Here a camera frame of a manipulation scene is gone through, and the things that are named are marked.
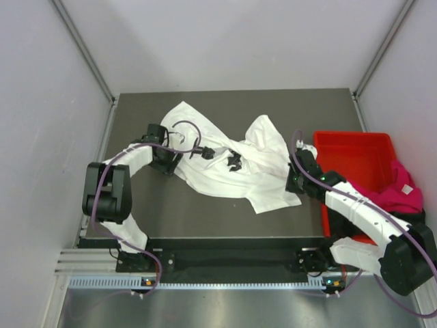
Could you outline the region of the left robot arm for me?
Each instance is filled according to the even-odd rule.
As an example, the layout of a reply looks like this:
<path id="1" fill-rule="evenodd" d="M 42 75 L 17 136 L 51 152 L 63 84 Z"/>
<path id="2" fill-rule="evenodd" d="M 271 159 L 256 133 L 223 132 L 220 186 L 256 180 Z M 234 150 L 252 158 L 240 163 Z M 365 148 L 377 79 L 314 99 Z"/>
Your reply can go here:
<path id="1" fill-rule="evenodd" d="M 82 210 L 100 222 L 117 239 L 121 250 L 131 255 L 140 271 L 154 265 L 155 255 L 147 250 L 148 236 L 133 218 L 131 178 L 143 167 L 172 176 L 183 154 L 170 150 L 170 132 L 159 124 L 149 124 L 147 133 L 119 154 L 87 166 Z"/>

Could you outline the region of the white t shirt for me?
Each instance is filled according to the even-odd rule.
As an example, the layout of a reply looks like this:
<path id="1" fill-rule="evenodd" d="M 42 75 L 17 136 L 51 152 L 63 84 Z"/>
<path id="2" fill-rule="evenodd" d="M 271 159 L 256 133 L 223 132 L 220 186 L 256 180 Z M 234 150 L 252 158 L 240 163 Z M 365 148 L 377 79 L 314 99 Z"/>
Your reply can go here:
<path id="1" fill-rule="evenodd" d="M 183 156 L 175 174 L 196 192 L 245 198 L 255 213 L 299 206 L 300 198 L 285 190 L 289 172 L 286 142 L 267 115 L 258 116 L 242 141 L 230 139 L 206 116 L 186 102 L 170 110 L 161 124 L 171 130 L 171 146 L 198 154 Z"/>

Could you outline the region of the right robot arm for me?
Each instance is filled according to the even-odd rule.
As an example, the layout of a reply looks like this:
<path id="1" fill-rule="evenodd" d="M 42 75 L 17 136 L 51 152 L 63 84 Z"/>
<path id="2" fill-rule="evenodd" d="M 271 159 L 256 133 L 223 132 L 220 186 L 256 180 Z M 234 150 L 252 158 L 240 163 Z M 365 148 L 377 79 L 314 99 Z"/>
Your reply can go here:
<path id="1" fill-rule="evenodd" d="M 295 146 L 286 190 L 315 199 L 364 232 L 372 242 L 332 238 L 318 254 L 329 271 L 341 264 L 373 274 L 393 292 L 407 296 L 436 278 L 436 242 L 422 223 L 412 225 L 365 197 L 342 175 L 323 172 L 312 151 Z"/>

